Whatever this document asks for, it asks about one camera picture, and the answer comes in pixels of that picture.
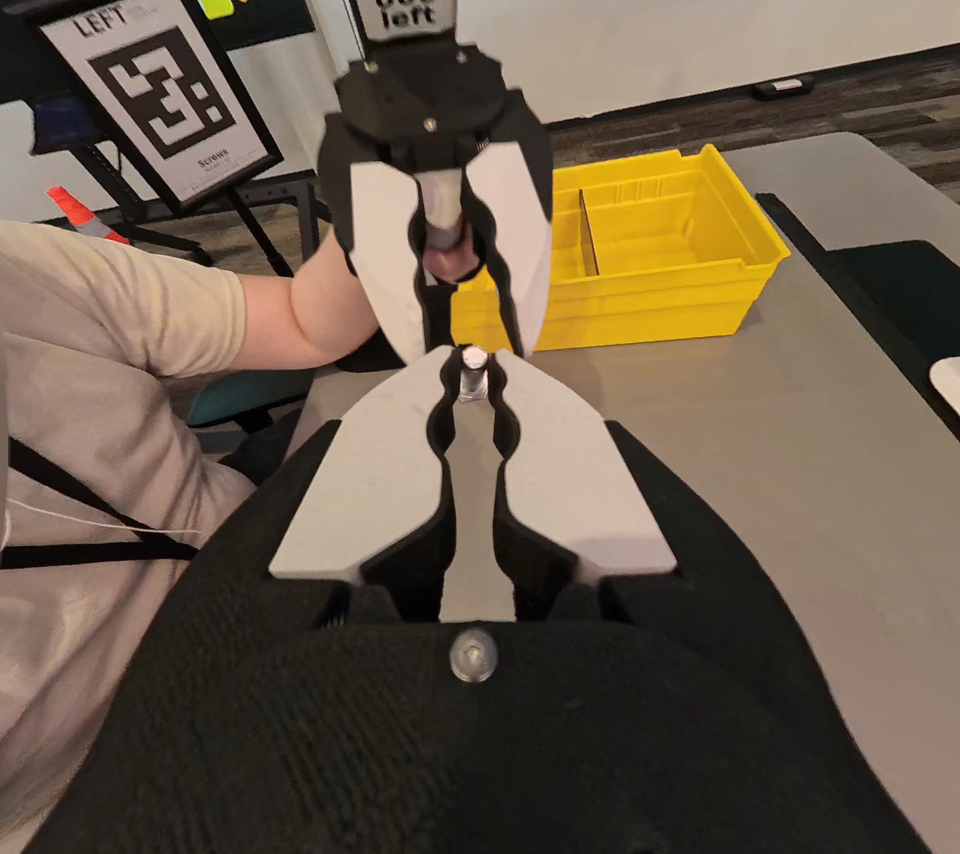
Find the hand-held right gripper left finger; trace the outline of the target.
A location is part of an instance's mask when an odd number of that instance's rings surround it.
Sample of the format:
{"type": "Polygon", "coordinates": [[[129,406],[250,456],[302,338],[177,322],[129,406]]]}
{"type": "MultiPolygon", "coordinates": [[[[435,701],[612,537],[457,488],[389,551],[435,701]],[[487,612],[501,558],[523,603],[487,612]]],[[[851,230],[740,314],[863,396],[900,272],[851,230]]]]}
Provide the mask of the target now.
{"type": "Polygon", "coordinates": [[[423,583],[456,544],[447,451],[460,352],[444,345],[361,397],[330,444],[269,564],[276,579],[423,583]]]}

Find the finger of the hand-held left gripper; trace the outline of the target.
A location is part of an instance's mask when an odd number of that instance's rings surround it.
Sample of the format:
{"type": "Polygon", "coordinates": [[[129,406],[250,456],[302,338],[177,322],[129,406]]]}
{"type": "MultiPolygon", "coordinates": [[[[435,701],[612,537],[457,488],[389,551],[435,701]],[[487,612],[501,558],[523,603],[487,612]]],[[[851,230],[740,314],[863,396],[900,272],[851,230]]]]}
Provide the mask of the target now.
{"type": "Polygon", "coordinates": [[[520,144],[488,144],[464,172],[464,211],[486,248],[510,348],[529,358],[546,320],[550,219],[520,144]]]}
{"type": "Polygon", "coordinates": [[[349,257],[387,341],[411,365],[426,355],[428,340],[421,191],[413,176],[381,161],[350,168],[349,257]]]}

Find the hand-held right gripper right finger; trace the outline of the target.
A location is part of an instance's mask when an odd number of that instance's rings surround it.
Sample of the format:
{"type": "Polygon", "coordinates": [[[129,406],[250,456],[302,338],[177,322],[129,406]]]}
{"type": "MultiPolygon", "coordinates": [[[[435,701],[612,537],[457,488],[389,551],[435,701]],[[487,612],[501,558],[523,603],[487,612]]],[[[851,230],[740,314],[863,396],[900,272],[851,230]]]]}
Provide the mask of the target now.
{"type": "Polygon", "coordinates": [[[488,365],[497,562],[515,583],[664,575],[677,560],[603,416],[505,349],[488,365]]]}

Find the yellow plastic bin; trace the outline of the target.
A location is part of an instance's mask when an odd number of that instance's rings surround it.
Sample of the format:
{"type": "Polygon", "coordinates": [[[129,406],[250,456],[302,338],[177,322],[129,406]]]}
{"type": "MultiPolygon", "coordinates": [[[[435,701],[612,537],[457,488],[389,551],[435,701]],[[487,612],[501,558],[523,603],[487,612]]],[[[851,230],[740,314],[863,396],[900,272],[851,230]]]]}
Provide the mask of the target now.
{"type": "Polygon", "coordinates": [[[789,250],[717,147],[557,168],[538,351],[736,333],[789,250]],[[585,277],[578,190],[599,276],[585,277]]]}

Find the person's left forearm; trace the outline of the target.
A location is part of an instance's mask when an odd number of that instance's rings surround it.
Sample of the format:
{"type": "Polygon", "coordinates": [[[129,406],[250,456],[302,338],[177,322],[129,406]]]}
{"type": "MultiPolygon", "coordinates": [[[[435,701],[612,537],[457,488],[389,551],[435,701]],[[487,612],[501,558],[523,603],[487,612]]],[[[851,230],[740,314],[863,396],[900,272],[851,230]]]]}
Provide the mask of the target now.
{"type": "Polygon", "coordinates": [[[239,274],[244,336],[230,370],[315,369],[353,353],[378,320],[330,229],[293,277],[239,274]]]}

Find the person's left hand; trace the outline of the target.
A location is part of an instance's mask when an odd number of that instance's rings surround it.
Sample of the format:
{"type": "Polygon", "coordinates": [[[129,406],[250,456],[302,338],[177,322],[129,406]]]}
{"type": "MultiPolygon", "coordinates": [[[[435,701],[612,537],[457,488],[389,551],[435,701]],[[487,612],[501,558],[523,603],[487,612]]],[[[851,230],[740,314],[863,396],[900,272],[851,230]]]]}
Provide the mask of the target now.
{"type": "Polygon", "coordinates": [[[422,255],[422,264],[438,283],[458,285],[481,266],[481,260],[469,240],[448,249],[426,248],[422,255]]]}

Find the brown cardboard bin divider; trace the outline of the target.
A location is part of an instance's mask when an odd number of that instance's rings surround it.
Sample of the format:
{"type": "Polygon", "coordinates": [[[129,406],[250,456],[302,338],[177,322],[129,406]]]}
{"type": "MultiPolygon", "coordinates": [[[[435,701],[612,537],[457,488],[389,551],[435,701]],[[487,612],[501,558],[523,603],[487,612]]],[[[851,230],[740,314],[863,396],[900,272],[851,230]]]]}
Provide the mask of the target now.
{"type": "Polygon", "coordinates": [[[594,246],[591,220],[588,214],[589,210],[586,204],[584,189],[582,188],[578,190],[578,205],[580,216],[579,237],[583,260],[582,262],[584,264],[583,275],[585,277],[596,277],[599,276],[598,261],[594,246]]]}

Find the black easel stand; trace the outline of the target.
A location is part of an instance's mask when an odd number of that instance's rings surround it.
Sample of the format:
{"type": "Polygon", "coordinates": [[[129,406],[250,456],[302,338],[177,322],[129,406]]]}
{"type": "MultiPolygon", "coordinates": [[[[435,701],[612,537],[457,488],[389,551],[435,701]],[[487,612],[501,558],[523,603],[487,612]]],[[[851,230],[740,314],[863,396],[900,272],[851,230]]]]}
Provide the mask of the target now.
{"type": "Polygon", "coordinates": [[[320,246],[320,224],[330,222],[329,209],[319,194],[318,177],[310,171],[257,178],[238,188],[215,194],[198,207],[180,211],[172,202],[140,198],[97,145],[75,146],[68,152],[115,202],[115,208],[106,214],[106,225],[117,228],[123,240],[181,252],[190,260],[209,267],[214,260],[199,243],[156,231],[154,226],[208,214],[234,213],[246,226],[274,273],[292,276],[292,267],[258,221],[255,209],[278,204],[294,207],[303,259],[309,258],[320,246]]]}

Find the teal office chair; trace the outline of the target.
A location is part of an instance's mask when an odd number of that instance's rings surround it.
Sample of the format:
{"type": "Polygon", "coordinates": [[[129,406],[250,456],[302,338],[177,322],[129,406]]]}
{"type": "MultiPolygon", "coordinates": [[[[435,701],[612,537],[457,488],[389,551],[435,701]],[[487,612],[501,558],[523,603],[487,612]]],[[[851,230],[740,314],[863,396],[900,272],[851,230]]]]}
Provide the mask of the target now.
{"type": "Polygon", "coordinates": [[[185,422],[191,429],[235,423],[251,434],[272,425],[274,409],[303,402],[314,368],[236,371],[206,384],[193,399],[185,422]]]}

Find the black framed marker sign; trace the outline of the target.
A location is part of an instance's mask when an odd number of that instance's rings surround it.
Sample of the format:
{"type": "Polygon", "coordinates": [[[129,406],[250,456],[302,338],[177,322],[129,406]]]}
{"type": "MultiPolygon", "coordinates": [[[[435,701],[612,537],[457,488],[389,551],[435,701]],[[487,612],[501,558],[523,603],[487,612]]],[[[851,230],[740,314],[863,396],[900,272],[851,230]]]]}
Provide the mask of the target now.
{"type": "Polygon", "coordinates": [[[198,0],[25,0],[4,13],[175,215],[282,163],[198,0]]]}

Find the orange traffic cone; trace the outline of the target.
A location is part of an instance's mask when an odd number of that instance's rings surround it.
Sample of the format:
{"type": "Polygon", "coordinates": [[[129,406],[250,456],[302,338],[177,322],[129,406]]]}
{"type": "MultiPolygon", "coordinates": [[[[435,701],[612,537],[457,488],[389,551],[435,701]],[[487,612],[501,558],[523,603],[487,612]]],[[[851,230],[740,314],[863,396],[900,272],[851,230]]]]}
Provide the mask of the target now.
{"type": "Polygon", "coordinates": [[[131,241],[102,221],[88,206],[62,186],[48,188],[46,195],[78,233],[88,237],[114,241],[127,247],[132,246],[131,241]]]}

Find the black floor device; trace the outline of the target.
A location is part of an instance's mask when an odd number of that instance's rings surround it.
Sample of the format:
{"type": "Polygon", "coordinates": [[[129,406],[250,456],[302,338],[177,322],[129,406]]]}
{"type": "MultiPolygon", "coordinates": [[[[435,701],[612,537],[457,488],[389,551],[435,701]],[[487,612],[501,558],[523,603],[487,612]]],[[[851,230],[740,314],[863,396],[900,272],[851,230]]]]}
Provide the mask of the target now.
{"type": "Polygon", "coordinates": [[[773,102],[809,95],[815,88],[816,79],[810,74],[776,80],[766,80],[750,87],[750,95],[761,102],[773,102]]]}

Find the white document stand with instructions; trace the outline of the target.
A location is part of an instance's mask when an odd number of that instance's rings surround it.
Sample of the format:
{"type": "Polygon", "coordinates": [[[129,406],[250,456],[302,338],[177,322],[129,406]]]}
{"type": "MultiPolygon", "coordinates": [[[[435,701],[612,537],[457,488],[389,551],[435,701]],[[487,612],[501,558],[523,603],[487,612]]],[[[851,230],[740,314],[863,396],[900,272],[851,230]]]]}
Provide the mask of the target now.
{"type": "Polygon", "coordinates": [[[947,405],[960,414],[960,358],[959,356],[942,358],[934,362],[928,373],[932,388],[938,392],[947,405]]]}

